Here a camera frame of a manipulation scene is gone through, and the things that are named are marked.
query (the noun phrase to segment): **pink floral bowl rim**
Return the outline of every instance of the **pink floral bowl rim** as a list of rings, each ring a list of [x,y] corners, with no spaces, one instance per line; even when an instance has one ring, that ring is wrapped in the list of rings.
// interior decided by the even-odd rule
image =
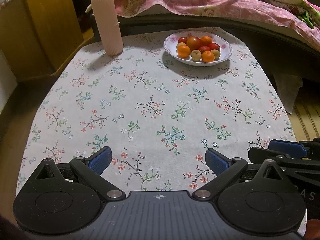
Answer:
[[[220,46],[220,57],[219,59],[216,59],[213,62],[196,62],[191,59],[191,56],[189,58],[181,58],[177,54],[177,44],[178,44],[178,39],[180,37],[191,37],[191,36],[196,36],[198,38],[201,38],[202,36],[209,36],[212,38],[212,42],[217,43]],[[216,64],[219,64],[223,61],[226,61],[229,59],[232,55],[232,48],[231,45],[224,40],[223,38],[213,34],[213,33],[208,33],[208,32],[201,32],[201,31],[182,31],[182,32],[177,32],[173,33],[170,36],[168,36],[165,41],[164,41],[164,49],[166,50],[167,53],[169,53],[172,57],[174,57],[176,60],[183,62],[188,65],[193,65],[193,66],[213,66]]]

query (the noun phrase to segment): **crosshair marking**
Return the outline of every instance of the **crosshair marking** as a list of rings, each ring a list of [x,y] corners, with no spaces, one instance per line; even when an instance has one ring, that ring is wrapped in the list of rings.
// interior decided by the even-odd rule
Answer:
[[[162,198],[164,198],[164,195],[162,195],[162,194],[156,195],[156,198],[157,199],[162,199]]]

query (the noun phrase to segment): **ribbed pillar candle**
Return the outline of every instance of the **ribbed pillar candle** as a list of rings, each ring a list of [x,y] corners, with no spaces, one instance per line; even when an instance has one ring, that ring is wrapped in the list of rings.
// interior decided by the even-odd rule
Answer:
[[[106,54],[121,53],[123,42],[114,0],[91,0],[91,4]]]

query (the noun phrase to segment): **wooden floor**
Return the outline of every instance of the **wooden floor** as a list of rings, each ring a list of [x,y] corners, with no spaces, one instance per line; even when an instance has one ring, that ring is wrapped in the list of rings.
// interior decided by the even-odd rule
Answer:
[[[16,194],[22,155],[27,144],[36,111],[47,95],[54,80],[18,85],[10,100],[10,119],[0,141],[0,214],[15,223],[12,204]]]
[[[15,198],[17,179],[22,155],[29,131],[38,107],[47,95],[55,79],[19,85],[11,97],[17,102],[11,105],[6,118],[10,120],[0,141],[0,214],[15,223],[12,204]],[[297,140],[319,136],[320,131],[320,90],[319,85],[305,82],[296,101],[294,113],[289,118]]]

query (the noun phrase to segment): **white tablecloth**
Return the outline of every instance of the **white tablecloth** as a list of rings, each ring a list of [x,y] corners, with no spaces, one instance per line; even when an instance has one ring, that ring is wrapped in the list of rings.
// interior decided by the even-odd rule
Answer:
[[[214,178],[204,154],[213,147],[248,159],[253,146],[294,141],[290,121],[247,46],[220,28],[230,60],[193,67],[163,48],[172,33],[124,37],[124,51],[82,48],[41,104],[23,155],[17,192],[44,158],[56,163],[112,149],[102,177],[124,190],[186,190]]]

